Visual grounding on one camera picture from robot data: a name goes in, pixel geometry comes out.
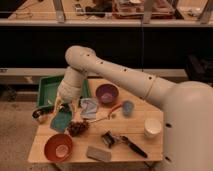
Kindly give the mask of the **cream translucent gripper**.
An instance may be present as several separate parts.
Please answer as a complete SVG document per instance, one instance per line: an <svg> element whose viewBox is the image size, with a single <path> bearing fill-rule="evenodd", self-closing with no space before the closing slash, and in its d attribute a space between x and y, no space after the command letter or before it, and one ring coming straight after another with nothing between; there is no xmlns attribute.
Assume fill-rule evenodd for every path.
<svg viewBox="0 0 213 171"><path fill-rule="evenodd" d="M56 115L59 110L67 104L70 110L73 113L76 113L78 110L78 105L79 105L79 100L78 99L73 99L70 102L65 102L59 95L56 96L55 102L54 102L54 110L53 114Z"/></svg>

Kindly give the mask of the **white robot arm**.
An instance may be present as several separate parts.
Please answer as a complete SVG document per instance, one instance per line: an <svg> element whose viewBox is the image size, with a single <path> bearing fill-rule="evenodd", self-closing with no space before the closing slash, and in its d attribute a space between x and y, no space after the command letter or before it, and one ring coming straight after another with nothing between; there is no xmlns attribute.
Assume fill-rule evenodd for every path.
<svg viewBox="0 0 213 171"><path fill-rule="evenodd" d="M93 72L164 113L163 171L213 171L213 88L197 81L174 83L102 60L93 49L71 46L68 67L55 103L80 97L83 80Z"/></svg>

